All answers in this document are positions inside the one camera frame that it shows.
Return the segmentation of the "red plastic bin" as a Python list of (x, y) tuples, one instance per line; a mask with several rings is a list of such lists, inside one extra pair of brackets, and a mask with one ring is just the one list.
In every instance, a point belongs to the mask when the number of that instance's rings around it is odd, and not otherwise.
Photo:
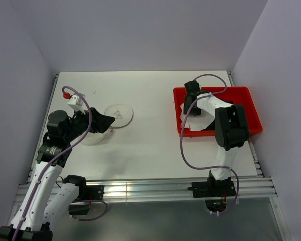
[[(185, 95), (186, 91), (183, 87), (176, 87), (173, 89), (176, 125), (178, 133), (181, 132), (182, 120), (184, 118), (183, 104)], [(252, 136), (254, 134), (262, 132), (263, 127), (255, 109), (249, 89), (247, 87), (228, 87), (225, 92), (221, 94), (216, 94), (215, 96), (224, 102), (243, 105), (250, 135)], [(184, 129), (185, 137), (204, 137), (214, 135), (214, 131), (191, 131), (188, 128)]]

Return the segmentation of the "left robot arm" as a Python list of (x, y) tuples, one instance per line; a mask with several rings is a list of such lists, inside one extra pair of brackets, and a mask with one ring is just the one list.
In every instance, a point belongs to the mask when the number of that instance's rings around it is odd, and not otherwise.
[(33, 179), (10, 225), (0, 227), (0, 240), (52, 240), (56, 221), (73, 201), (88, 194), (84, 177), (68, 175), (57, 195), (48, 200), (72, 151), (71, 142), (84, 133), (104, 133), (113, 122), (114, 117), (94, 108), (76, 111), (72, 117), (63, 110), (49, 114)]

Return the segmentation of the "white bra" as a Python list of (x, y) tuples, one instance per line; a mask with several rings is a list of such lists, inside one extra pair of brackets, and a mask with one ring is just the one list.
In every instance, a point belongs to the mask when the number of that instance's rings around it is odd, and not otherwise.
[(214, 108), (200, 109), (200, 115), (194, 116), (189, 114), (185, 123), (185, 129), (191, 131), (201, 131), (208, 129), (209, 125), (214, 122)]

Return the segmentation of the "black garment in bin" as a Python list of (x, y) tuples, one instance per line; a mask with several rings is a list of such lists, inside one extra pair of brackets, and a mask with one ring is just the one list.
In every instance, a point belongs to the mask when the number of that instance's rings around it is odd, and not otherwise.
[(214, 131), (215, 130), (215, 120), (213, 120), (203, 131)]

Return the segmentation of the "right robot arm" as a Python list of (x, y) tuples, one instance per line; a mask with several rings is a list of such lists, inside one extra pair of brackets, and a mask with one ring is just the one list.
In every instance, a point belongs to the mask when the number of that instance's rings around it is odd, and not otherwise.
[(225, 188), (224, 183), (231, 176), (231, 168), (240, 147), (249, 138), (249, 128), (244, 111), (240, 104), (233, 105), (222, 101), (211, 92), (202, 92), (197, 81), (184, 84), (184, 120), (180, 138), (189, 115), (200, 115), (202, 111), (214, 118), (215, 140), (218, 144), (216, 166), (209, 168), (207, 190), (211, 195), (219, 195)]

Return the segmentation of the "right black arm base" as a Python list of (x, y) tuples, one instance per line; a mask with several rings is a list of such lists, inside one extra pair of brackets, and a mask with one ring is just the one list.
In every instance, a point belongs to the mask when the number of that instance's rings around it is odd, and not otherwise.
[(227, 184), (209, 181), (192, 182), (187, 190), (192, 191), (194, 198), (233, 197), (236, 195), (233, 181)]

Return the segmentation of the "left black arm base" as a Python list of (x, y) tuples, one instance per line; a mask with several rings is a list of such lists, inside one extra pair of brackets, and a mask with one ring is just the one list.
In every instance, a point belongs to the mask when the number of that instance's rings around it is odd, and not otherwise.
[(68, 212), (72, 216), (87, 215), (92, 209), (93, 200), (103, 200), (103, 185), (88, 185), (86, 189), (69, 205)]

